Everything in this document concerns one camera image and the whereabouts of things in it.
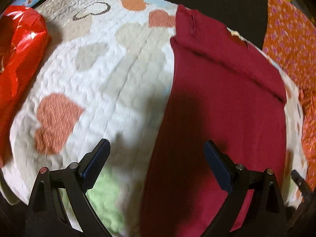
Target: metal screw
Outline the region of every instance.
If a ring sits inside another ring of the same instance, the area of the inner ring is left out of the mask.
[[[77,162],[72,162],[70,165],[69,165],[69,167],[71,168],[71,169],[74,169],[74,168],[76,168],[78,166],[78,163]]]
[[[236,168],[239,170],[245,169],[245,166],[243,164],[236,164]]]
[[[273,170],[270,169],[270,168],[267,169],[267,173],[268,173],[269,175],[273,175],[273,174],[274,174]]]
[[[41,174],[46,173],[46,171],[47,171],[47,167],[42,167],[42,168],[39,170],[39,172],[40,172]]]

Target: shiny red plastic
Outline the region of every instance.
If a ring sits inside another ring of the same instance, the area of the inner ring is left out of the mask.
[[[0,19],[0,167],[8,152],[15,106],[50,40],[44,18],[32,8],[9,6]]]

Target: maroon cloth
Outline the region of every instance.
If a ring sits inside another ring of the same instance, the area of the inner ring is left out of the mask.
[[[286,92],[279,72],[196,10],[178,7],[176,33],[173,86],[147,172],[142,237],[198,237],[213,220],[227,193],[203,156],[209,139],[249,170],[272,168],[282,183]]]

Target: white quilted blanket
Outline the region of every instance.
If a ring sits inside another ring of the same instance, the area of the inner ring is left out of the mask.
[[[111,155],[87,196],[114,235],[138,236],[143,183],[173,82],[169,39],[177,6],[163,0],[48,0],[37,10],[53,40],[13,121],[13,159],[4,178],[28,203],[41,167],[65,168],[106,138]],[[304,174],[298,89],[281,75],[293,97],[285,109],[293,140],[288,148],[298,154],[296,166]],[[288,187],[283,194],[292,199]],[[63,200],[80,229],[64,193]]]

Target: black heart outline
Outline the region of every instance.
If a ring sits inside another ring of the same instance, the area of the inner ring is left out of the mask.
[[[80,13],[80,12],[83,11],[83,10],[85,10],[85,9],[88,8],[89,6],[94,5],[95,3],[106,4],[106,6],[107,6],[106,10],[104,10],[104,11],[102,11],[102,12],[99,12],[99,13],[92,13],[92,12],[90,12],[89,14],[84,15],[83,17],[77,18],[78,13]],[[94,16],[96,16],[96,15],[102,15],[102,14],[104,14],[104,13],[107,13],[107,12],[111,9],[111,5],[109,5],[109,4],[106,3],[106,2],[94,2],[94,3],[91,4],[91,5],[89,5],[89,6],[85,7],[85,8],[83,8],[81,11],[78,11],[78,12],[72,17],[72,20],[73,20],[73,21],[75,21],[75,20],[81,20],[81,19],[84,19],[85,17],[87,17],[87,16],[89,16],[89,15],[94,15]]]

